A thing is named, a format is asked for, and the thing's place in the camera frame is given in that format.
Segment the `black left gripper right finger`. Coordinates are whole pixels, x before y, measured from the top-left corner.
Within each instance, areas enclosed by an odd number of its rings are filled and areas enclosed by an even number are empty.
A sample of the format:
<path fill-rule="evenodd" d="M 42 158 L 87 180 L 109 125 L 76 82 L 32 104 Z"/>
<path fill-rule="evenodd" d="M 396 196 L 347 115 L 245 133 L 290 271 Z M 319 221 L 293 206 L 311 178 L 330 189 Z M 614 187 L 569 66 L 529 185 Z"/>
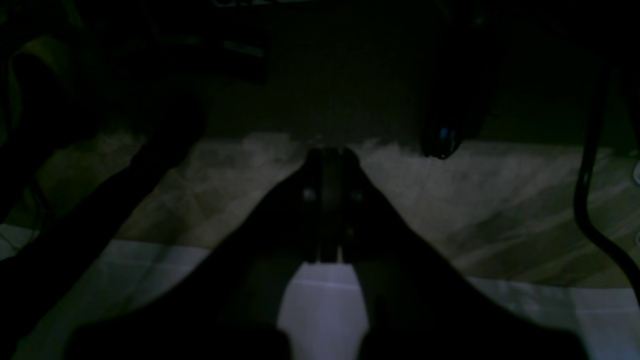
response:
<path fill-rule="evenodd" d="M 413 231 L 341 151 L 342 258 L 369 320 L 360 360 L 587 360 L 578 335 L 538 325 L 475 288 Z"/>

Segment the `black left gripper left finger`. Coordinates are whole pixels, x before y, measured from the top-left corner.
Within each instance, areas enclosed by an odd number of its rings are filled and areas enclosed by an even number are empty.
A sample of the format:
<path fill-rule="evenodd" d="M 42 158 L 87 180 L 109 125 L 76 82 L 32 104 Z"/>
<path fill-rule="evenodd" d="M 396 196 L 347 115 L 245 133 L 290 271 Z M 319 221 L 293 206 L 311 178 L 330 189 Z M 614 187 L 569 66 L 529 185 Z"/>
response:
<path fill-rule="evenodd" d="M 322 151 L 277 184 L 185 279 L 121 317 L 86 325 L 67 360 L 290 360 L 276 326 L 290 279 L 316 256 Z"/>

